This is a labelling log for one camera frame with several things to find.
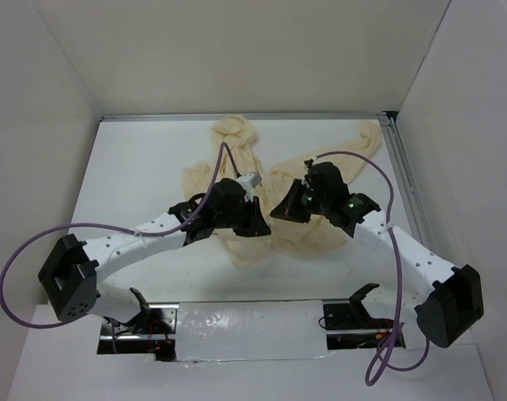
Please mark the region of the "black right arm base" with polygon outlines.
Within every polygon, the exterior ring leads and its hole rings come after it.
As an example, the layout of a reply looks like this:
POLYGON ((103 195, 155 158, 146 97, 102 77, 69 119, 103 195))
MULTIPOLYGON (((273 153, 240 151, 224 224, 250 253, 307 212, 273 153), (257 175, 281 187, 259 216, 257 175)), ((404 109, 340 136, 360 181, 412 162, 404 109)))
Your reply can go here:
POLYGON ((377 288, 378 284, 368 283, 349 298, 322 303, 323 316, 317 323, 326 332, 328 350, 375 348, 388 339, 393 319, 372 317, 363 304, 377 288))

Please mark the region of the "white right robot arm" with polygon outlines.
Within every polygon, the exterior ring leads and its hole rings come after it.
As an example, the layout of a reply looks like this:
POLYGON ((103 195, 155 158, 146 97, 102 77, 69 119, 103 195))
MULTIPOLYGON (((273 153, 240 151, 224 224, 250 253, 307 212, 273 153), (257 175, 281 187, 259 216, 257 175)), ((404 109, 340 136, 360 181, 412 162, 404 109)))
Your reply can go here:
POLYGON ((434 345, 449 347, 484 315, 480 274, 470 265, 457 267, 433 254, 388 222, 378 203, 348 189, 331 162, 309 165, 271 211, 271 217, 295 223, 312 216, 325 217, 385 260, 401 261, 404 276, 423 299, 415 307, 418 327, 434 345))

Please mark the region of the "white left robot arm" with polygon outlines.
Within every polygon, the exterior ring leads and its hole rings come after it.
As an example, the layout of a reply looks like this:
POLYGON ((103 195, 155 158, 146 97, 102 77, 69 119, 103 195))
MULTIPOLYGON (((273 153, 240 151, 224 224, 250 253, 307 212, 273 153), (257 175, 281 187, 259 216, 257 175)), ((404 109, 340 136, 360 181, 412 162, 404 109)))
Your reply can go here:
POLYGON ((130 234, 87 241, 74 234, 61 237, 38 274, 57 319, 69 323, 93 314, 131 333, 147 332, 161 313, 150 308, 139 290, 118 288, 105 279, 149 256, 203 241, 215 230, 230 229, 242 237, 270 235, 254 194, 260 183, 257 173, 222 179, 205 203, 181 202, 130 234))

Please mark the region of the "cream yellow jacket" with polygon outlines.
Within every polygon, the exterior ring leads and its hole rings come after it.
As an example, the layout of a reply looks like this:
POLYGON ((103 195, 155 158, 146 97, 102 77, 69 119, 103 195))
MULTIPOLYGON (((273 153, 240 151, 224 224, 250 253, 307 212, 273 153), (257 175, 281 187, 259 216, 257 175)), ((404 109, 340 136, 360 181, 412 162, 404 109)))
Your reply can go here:
POLYGON ((326 218, 314 216, 305 224, 273 220, 270 212, 286 195, 295 178, 305 174, 304 161, 316 155, 334 150, 345 150, 371 158, 382 143, 382 131, 378 123, 368 119, 358 122, 358 138, 340 145, 309 149, 305 154, 281 160, 265 169, 256 156, 253 145, 258 133, 251 122, 242 115, 227 116, 212 125, 212 144, 218 148, 227 143, 241 173, 258 172, 261 184, 255 189, 260 199, 261 212, 271 226, 269 236, 245 238, 231 230, 217 230, 215 234, 226 244, 227 254, 237 268, 247 268, 268 256, 270 251, 307 259, 322 256, 343 247, 347 236, 333 227, 326 218))

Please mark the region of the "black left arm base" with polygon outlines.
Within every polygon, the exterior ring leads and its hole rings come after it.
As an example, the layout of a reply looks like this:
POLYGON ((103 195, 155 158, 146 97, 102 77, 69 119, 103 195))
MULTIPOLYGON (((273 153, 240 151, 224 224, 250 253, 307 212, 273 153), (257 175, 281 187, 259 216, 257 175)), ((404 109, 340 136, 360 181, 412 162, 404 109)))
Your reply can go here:
POLYGON ((176 305, 150 304, 133 287, 108 300, 113 313, 104 317, 98 355, 149 354, 160 362, 176 360, 176 305))

